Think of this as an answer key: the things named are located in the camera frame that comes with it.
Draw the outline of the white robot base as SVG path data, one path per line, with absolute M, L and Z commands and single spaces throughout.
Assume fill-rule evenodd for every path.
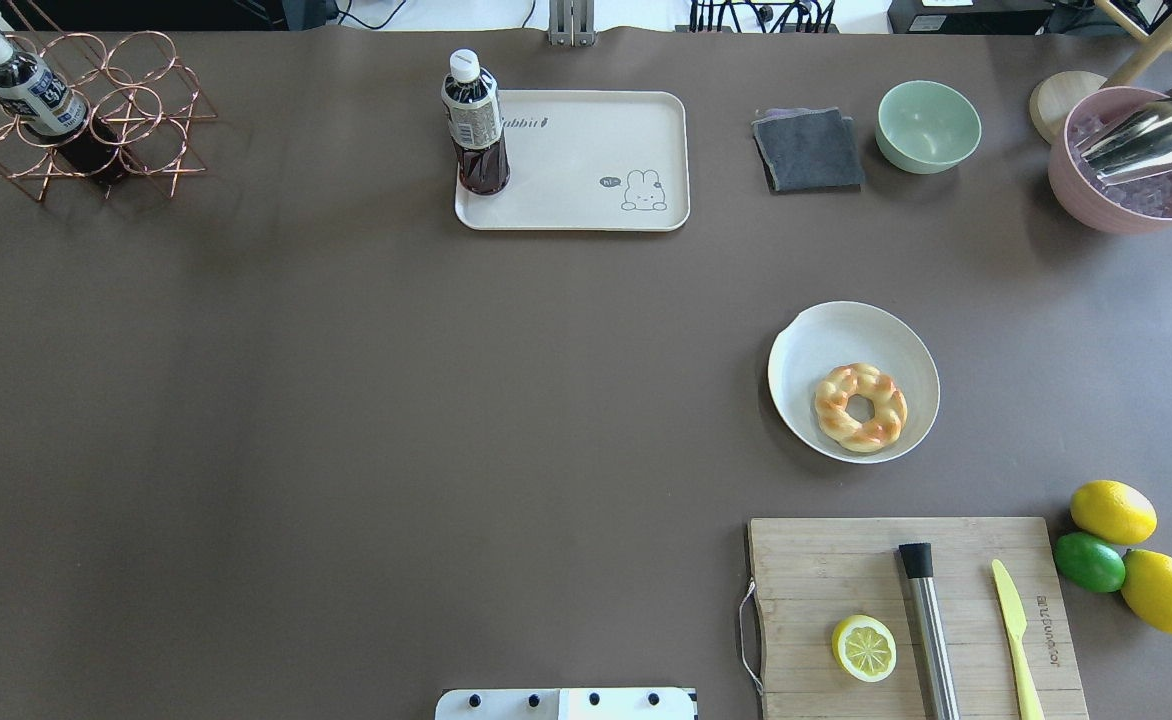
M 697 719 L 696 691 L 681 687 L 454 690 L 435 719 Z

